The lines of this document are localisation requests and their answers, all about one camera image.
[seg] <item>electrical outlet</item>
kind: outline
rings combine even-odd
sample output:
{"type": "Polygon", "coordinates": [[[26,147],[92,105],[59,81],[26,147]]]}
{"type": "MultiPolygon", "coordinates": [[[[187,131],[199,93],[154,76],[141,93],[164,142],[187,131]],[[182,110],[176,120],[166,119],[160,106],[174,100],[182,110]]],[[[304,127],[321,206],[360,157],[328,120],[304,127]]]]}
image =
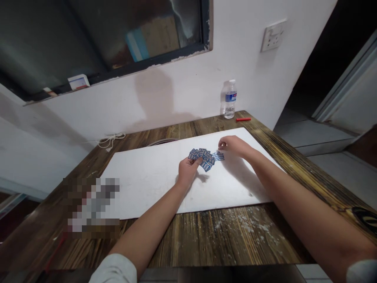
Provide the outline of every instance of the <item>electrical outlet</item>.
{"type": "Polygon", "coordinates": [[[264,31],[261,52],[279,47],[283,40],[286,20],[269,26],[264,31]]]}

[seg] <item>cable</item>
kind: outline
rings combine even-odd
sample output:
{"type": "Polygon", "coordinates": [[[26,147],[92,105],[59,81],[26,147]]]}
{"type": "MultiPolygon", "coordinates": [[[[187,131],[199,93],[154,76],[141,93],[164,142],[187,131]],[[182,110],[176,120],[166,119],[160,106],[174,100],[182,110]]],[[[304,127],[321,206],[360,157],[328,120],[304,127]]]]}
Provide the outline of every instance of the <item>cable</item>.
{"type": "Polygon", "coordinates": [[[101,139],[100,141],[96,141],[96,142],[97,142],[97,144],[100,148],[104,148],[104,149],[106,149],[107,152],[110,152],[110,150],[114,146],[114,140],[121,140],[125,137],[126,137],[126,134],[122,132],[122,133],[119,133],[119,134],[114,134],[112,136],[107,136],[107,137],[101,139]]]}

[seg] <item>sleeve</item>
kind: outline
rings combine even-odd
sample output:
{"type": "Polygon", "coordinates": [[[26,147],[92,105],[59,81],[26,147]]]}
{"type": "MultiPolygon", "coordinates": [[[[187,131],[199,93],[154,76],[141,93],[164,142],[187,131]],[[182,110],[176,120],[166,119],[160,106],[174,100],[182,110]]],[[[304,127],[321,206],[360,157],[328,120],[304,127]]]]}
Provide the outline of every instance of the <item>sleeve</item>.
{"type": "Polygon", "coordinates": [[[89,283],[137,283],[137,272],[134,264],[121,254],[105,257],[89,283]]]}
{"type": "Polygon", "coordinates": [[[347,270],[347,283],[377,282],[377,260],[367,259],[358,261],[347,270]]]}

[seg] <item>forearm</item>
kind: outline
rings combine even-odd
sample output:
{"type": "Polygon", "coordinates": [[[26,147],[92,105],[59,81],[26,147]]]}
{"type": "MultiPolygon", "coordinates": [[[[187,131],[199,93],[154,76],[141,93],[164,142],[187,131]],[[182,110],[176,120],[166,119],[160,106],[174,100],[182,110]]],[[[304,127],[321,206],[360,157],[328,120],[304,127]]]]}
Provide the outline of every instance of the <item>forearm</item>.
{"type": "Polygon", "coordinates": [[[376,247],[360,231],[260,152],[250,149],[244,158],[296,235],[333,281],[345,281],[352,263],[376,257],[376,247]]]}
{"type": "Polygon", "coordinates": [[[122,254],[143,274],[170,222],[177,213],[187,188],[175,184],[121,236],[109,254],[122,254]]]}

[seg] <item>white board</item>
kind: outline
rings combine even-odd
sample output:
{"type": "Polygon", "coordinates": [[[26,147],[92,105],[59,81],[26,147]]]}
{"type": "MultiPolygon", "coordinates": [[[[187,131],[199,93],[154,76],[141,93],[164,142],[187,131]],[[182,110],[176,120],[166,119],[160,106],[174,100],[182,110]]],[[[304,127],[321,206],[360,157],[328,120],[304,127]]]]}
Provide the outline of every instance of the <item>white board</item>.
{"type": "MultiPolygon", "coordinates": [[[[206,148],[213,153],[220,138],[229,135],[237,135],[280,168],[245,128],[115,153],[101,176],[119,178],[119,199],[111,202],[107,218],[140,217],[175,184],[178,164],[193,148],[206,148]]],[[[224,152],[224,159],[216,161],[208,172],[198,168],[178,213],[271,201],[249,163],[228,152],[224,152]]]]}

